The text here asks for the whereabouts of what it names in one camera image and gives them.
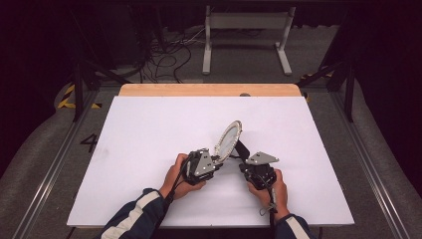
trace hand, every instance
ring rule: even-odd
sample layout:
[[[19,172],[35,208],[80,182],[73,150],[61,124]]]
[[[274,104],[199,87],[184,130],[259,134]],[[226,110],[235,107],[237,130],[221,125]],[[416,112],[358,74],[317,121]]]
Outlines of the hand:
[[[276,205],[277,213],[274,214],[275,223],[281,218],[290,214],[288,209],[288,188],[283,182],[283,175],[279,169],[274,169],[277,180],[273,184],[273,188],[276,191]],[[257,190],[252,183],[248,182],[249,191],[254,194],[260,200],[261,204],[267,208],[270,205],[270,194],[267,189]]]
[[[171,190],[171,187],[174,184],[174,181],[177,178],[177,175],[180,172],[180,168],[182,166],[183,160],[187,158],[187,155],[184,153],[179,153],[176,158],[176,162],[174,165],[168,169],[167,175],[165,175],[164,183],[162,184],[162,187],[159,189],[159,192],[161,195],[165,198],[168,193]],[[179,180],[177,183],[180,183],[183,181],[183,176],[179,177]],[[181,182],[180,185],[177,186],[175,192],[174,192],[174,200],[179,199],[181,197],[184,197],[188,192],[196,191],[201,189],[205,185],[205,181],[202,181],[194,186],[190,185],[187,182]]]

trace white stripe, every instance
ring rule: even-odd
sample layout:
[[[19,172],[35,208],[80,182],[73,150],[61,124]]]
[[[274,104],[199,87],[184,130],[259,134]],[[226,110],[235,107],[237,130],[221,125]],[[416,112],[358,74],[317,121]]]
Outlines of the white stripe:
[[[304,228],[299,224],[298,220],[295,217],[289,217],[286,219],[286,222],[292,228],[293,233],[298,239],[310,239],[308,234],[304,231]]]
[[[133,208],[133,210],[129,212],[129,216],[126,219],[120,221],[117,226],[107,229],[103,233],[102,239],[119,238],[124,232],[130,230],[136,220],[139,219],[139,217],[142,215],[142,208],[157,197],[159,197],[158,192],[152,191],[140,198],[136,202],[136,206]]]

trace dark jacket sleeve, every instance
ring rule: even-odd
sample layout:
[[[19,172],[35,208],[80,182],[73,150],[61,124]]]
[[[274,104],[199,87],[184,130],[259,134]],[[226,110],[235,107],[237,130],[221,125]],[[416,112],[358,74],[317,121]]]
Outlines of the dark jacket sleeve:
[[[307,221],[295,214],[289,214],[277,222],[276,239],[307,239],[316,237],[311,233]]]
[[[155,229],[155,224],[164,215],[164,199],[151,188],[135,201],[126,203],[107,223],[96,239],[148,239]]]

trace person's right hand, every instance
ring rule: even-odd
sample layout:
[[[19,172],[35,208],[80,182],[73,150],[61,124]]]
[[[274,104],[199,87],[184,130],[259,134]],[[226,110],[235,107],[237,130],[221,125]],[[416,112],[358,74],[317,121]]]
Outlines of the person's right hand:
[[[277,175],[277,180],[273,184],[273,188],[276,191],[276,205],[277,213],[274,214],[275,223],[281,218],[290,214],[288,209],[288,188],[283,182],[283,175],[279,169],[274,168]],[[261,202],[261,204],[267,208],[270,206],[270,194],[267,189],[257,190],[254,185],[248,182],[249,191],[254,194]]]

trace white table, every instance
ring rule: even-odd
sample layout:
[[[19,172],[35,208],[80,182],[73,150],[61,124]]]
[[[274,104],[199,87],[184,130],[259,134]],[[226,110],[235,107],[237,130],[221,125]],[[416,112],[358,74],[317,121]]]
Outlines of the white table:
[[[104,226],[143,188],[159,188],[178,152],[213,152],[234,120],[242,122],[241,140],[251,154],[260,150],[280,159],[272,166],[283,172],[291,212],[309,225],[354,223],[304,98],[116,97],[68,225]],[[268,226],[238,160],[226,160],[202,190],[174,201],[161,226]]]

